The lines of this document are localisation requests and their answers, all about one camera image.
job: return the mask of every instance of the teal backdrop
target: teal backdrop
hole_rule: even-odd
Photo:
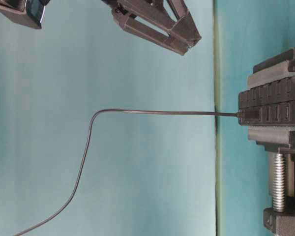
[[[236,111],[253,66],[295,47],[295,0],[215,0],[214,12],[217,109]],[[219,235],[272,235],[263,227],[271,206],[264,148],[235,119],[217,127]]]
[[[52,0],[43,30],[0,14],[0,236],[67,200],[95,111],[214,110],[213,3],[186,3],[203,40],[184,57],[99,0]],[[215,235],[214,118],[106,114],[93,130],[76,197],[29,236]]]

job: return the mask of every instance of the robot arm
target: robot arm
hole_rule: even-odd
[[[116,23],[126,32],[153,42],[180,55],[201,39],[193,18],[183,0],[166,0],[176,21],[164,8],[164,0],[102,0],[112,9]],[[11,21],[41,29],[45,7],[50,0],[0,0],[0,12]],[[144,19],[164,33],[139,21]]]

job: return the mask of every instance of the teal surface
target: teal surface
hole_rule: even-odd
[[[295,47],[295,0],[215,0],[217,108],[237,110],[255,64]],[[218,231],[267,236],[267,154],[247,140],[247,127],[218,120]]]
[[[51,1],[41,31],[0,14],[0,236],[67,200],[95,111],[214,109],[212,2],[186,3],[203,40],[184,57],[123,32],[99,0]],[[72,204],[29,236],[215,235],[214,118],[93,128]]]

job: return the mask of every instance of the metal screw rod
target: metal screw rod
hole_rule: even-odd
[[[285,158],[283,154],[275,154],[273,159],[273,210],[284,212],[285,210]]]

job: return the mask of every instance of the black cable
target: black cable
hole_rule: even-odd
[[[89,128],[88,128],[88,137],[87,137],[87,143],[85,146],[85,150],[84,150],[84,154],[82,157],[82,161],[81,161],[81,165],[80,165],[80,169],[79,169],[79,173],[78,173],[78,177],[77,180],[75,182],[73,191],[69,197],[69,199],[66,201],[66,203],[58,210],[56,211],[53,215],[51,215],[50,217],[48,217],[47,219],[45,219],[44,221],[18,233],[15,234],[14,236],[21,236],[23,234],[28,233],[29,231],[32,231],[44,224],[46,224],[48,221],[52,220],[53,218],[55,218],[57,215],[59,215],[68,205],[69,203],[72,201],[77,188],[79,186],[79,182],[80,182],[80,178],[82,175],[82,170],[83,170],[83,166],[85,163],[85,158],[87,156],[88,153],[88,149],[89,149],[89,143],[90,143],[90,138],[91,138],[91,133],[92,133],[92,127],[93,127],[93,123],[94,120],[96,119],[96,117],[101,114],[101,113],[107,113],[107,112],[120,112],[120,113],[132,113],[132,114],[147,114],[147,115],[176,115],[176,116],[183,116],[183,115],[195,115],[195,116],[224,116],[224,117],[238,117],[238,113],[220,113],[220,112],[165,112],[165,111],[140,111],[140,110],[127,110],[127,109],[105,109],[105,110],[101,110],[96,112],[92,119],[90,120],[89,123]]]

